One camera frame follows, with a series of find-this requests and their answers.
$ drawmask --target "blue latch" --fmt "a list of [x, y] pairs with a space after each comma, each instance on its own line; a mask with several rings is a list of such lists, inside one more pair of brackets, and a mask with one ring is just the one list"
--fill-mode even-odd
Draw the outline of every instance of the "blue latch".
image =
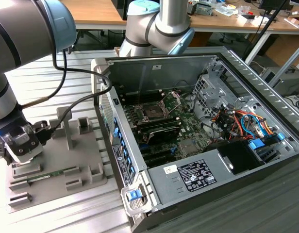
[[124, 157], [127, 158], [127, 156], [128, 156], [128, 151], [127, 149], [124, 149]]
[[262, 142], [259, 138], [250, 141], [249, 145], [253, 150], [265, 146], [264, 142]]
[[135, 191], [131, 191], [130, 193], [128, 193], [127, 196], [129, 201], [133, 201], [142, 198], [142, 193], [139, 189], [137, 189]]
[[127, 159], [127, 162], [128, 162], [128, 166], [131, 164], [131, 159], [130, 158], [128, 158]]
[[114, 133], [113, 133], [115, 137], [117, 137], [117, 136], [118, 136], [118, 132], [119, 132], [119, 128], [118, 128], [118, 127], [116, 127], [116, 128], [115, 128], [115, 130], [114, 130]]
[[132, 174], [134, 174], [134, 168], [133, 168], [133, 166], [130, 168], [130, 171], [131, 171]]
[[278, 133], [278, 138], [280, 140], [284, 140], [285, 139], [285, 136], [283, 135], [283, 133]]

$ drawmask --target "wooden desk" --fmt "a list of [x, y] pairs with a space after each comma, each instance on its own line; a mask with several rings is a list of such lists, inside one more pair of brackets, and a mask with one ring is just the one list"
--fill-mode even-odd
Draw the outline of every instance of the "wooden desk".
[[[122, 20], [113, 6], [111, 0], [61, 0], [72, 13], [77, 29], [126, 29], [126, 21]], [[254, 14], [259, 15], [256, 6], [240, 0], [235, 6], [250, 6]], [[237, 16], [227, 17], [213, 11], [213, 16], [191, 16], [191, 27], [196, 32], [220, 32], [220, 33], [256, 33], [257, 27], [252, 24], [241, 25], [237, 22]], [[271, 34], [298, 34], [299, 29], [284, 21], [284, 16], [278, 15], [278, 21], [273, 22], [263, 35], [259, 43], [254, 47], [246, 62], [249, 64]]]

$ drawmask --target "electronic equipment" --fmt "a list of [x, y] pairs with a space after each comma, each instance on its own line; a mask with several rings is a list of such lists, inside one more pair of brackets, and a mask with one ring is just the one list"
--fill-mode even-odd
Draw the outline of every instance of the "electronic equipment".
[[0, 1], [0, 137], [9, 157], [19, 163], [42, 152], [47, 139], [39, 137], [39, 133], [46, 130], [47, 124], [27, 122], [23, 107], [18, 104], [4, 73], [48, 54], [56, 54], [75, 40], [75, 22], [61, 2]]
[[274, 83], [272, 78], [279, 70], [280, 67], [269, 67], [262, 73], [261, 78], [283, 97], [299, 94], [299, 71], [291, 68]]
[[299, 0], [290, 0], [291, 5], [299, 6]]
[[96, 112], [136, 233], [299, 157], [299, 114], [232, 51], [99, 58], [92, 68], [114, 83]]
[[[284, 0], [262, 0], [258, 8], [263, 9], [266, 12], [260, 12], [260, 14], [262, 16], [265, 15], [265, 17], [270, 18], [271, 11], [276, 10], [283, 1]], [[292, 10], [292, 8], [293, 8], [293, 6], [290, 5], [290, 1], [287, 1], [281, 10], [282, 11], [290, 11], [290, 10]]]
[[170, 55], [183, 53], [195, 33], [187, 5], [187, 0], [132, 1], [119, 56], [151, 56], [152, 46]]

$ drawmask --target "orange wire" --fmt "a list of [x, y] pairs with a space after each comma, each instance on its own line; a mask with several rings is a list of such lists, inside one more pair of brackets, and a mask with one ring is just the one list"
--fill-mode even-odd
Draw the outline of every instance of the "orange wire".
[[236, 123], [237, 123], [237, 125], [238, 125], [238, 128], [239, 128], [239, 130], [240, 130], [240, 135], [243, 136], [242, 127], [241, 127], [241, 125], [240, 125], [240, 123], [239, 123], [239, 121], [238, 121], [238, 119], [237, 119], [237, 117], [236, 117], [236, 114], [234, 113], [233, 116], [235, 117], [235, 121], [236, 121]]
[[[253, 115], [255, 117], [259, 117], [259, 118], [263, 119], [263, 117], [261, 117], [259, 115], [256, 115], [255, 113], [248, 113], [248, 112], [245, 112], [245, 111], [242, 111], [242, 110], [238, 110], [238, 111], [235, 111], [235, 112], [240, 113], [242, 115], [251, 114], [251, 115]], [[273, 132], [268, 127], [267, 123], [265, 121], [263, 123], [264, 123], [264, 127], [265, 127], [265, 130], [267, 131], [267, 133], [273, 134]]]

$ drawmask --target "metal case frame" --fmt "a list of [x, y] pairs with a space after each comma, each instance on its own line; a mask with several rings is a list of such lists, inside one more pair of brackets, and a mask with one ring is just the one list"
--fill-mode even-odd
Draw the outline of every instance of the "metal case frame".
[[[190, 54], [190, 55], [183, 55], [181, 57], [190, 57], [190, 56], [200, 56], [200, 54]], [[265, 93], [261, 93], [260, 90], [258, 90], [253, 84], [252, 80], [258, 80], [259, 83], [262, 83], [262, 85], [267, 87], [267, 90], [271, 96], [275, 96], [277, 99], [281, 101], [285, 105], [285, 108], [291, 113], [293, 113], [298, 119], [299, 114], [291, 108], [273, 89], [271, 89], [263, 80], [261, 80], [255, 73], [250, 73], [253, 77], [249, 80], [247, 77], [245, 77], [246, 74], [243, 74], [241, 71], [239, 71], [237, 66], [243, 66], [247, 70], [251, 71], [251, 69], [244, 64], [244, 62], [235, 55], [232, 51], [228, 51], [228, 55], [231, 56], [234, 60], [236, 60], [236, 64], [233, 64], [230, 59], [226, 58], [226, 54], [222, 53], [203, 53], [201, 56], [216, 56], [217, 60], [222, 61], [222, 64], [224, 64], [224, 67], [227, 69], [227, 71], [233, 75], [233, 77], [245, 87], [247, 91], [249, 91], [254, 98], [258, 100], [258, 102], [263, 105], [269, 113], [271, 113], [275, 118], [278, 120], [278, 124], [280, 124], [286, 131], [288, 131], [289, 134], [291, 134], [298, 142], [299, 142], [299, 127], [296, 127], [291, 121], [286, 119], [284, 115], [278, 110], [277, 106], [274, 106], [273, 103], [269, 101], [269, 99], [265, 96]], [[151, 57], [149, 59], [155, 59], [155, 58], [168, 58], [169, 56], [155, 56]], [[133, 60], [133, 59], [146, 59], [146, 58], [121, 58], [125, 60]], [[111, 65], [112, 60], [118, 60], [117, 58], [107, 59], [104, 61], [100, 61], [100, 63], [96, 63], [96, 65], [93, 67], [95, 70], [99, 70], [103, 74], [108, 73], [108, 65]], [[111, 90], [108, 95], [111, 95], [112, 98], [118, 97], [116, 91], [114, 88]], [[100, 115], [99, 110], [99, 100], [95, 100], [95, 109], [97, 112], [98, 120], [100, 122], [101, 131], [104, 138], [109, 137], [108, 132], [103, 124], [102, 116]], [[129, 140], [128, 137], [131, 137], [131, 135], [124, 135], [126, 141]], [[110, 154], [113, 153], [112, 151], [112, 145], [110, 141], [105, 141], [106, 148]], [[166, 221], [172, 220], [173, 218], [176, 218], [193, 208], [196, 208], [198, 206], [202, 206], [206, 203], [209, 203], [211, 201], [214, 201], [216, 199], [222, 198], [226, 195], [230, 195], [232, 192], [247, 186], [253, 182], [259, 181], [264, 179], [266, 176], [270, 175], [271, 173], [275, 172], [279, 168], [283, 167], [284, 165], [292, 162], [293, 160], [297, 159], [299, 157], [299, 153], [295, 153], [292, 156], [288, 156], [284, 159], [277, 160], [274, 162], [271, 162], [270, 164], [266, 164], [262, 167], [256, 168], [253, 171], [246, 172], [245, 174], [242, 174], [240, 176], [237, 176], [234, 180], [224, 182], [223, 184], [218, 185], [215, 188], [211, 188], [207, 190], [206, 192], [202, 192], [198, 195], [191, 195], [188, 197], [185, 197], [183, 199], [179, 199], [178, 201], [168, 203], [168, 205], [155, 205], [155, 208], [153, 209], [152, 214], [145, 215], [143, 218], [141, 218], [139, 221], [133, 221], [131, 219], [131, 223], [133, 225], [134, 232], [142, 232], [144, 230], [151, 229], [161, 223], [164, 223]], [[117, 180], [117, 184], [119, 188], [123, 188], [124, 185], [122, 183], [122, 177], [120, 175], [120, 172], [118, 170], [117, 161], [114, 156], [110, 156], [110, 160], [112, 163], [112, 167], [114, 169], [114, 174]], [[150, 176], [148, 174], [147, 170], [144, 170], [146, 167], [145, 164], [142, 163], [142, 161], [135, 161], [133, 160], [133, 164], [135, 165], [137, 171], [142, 171], [140, 174], [142, 174], [142, 177], [146, 177], [145, 186], [148, 184], [151, 184], [152, 181], [150, 180]], [[154, 185], [151, 185], [151, 190], [153, 192], [153, 199], [159, 200], [159, 198], [156, 195]]]

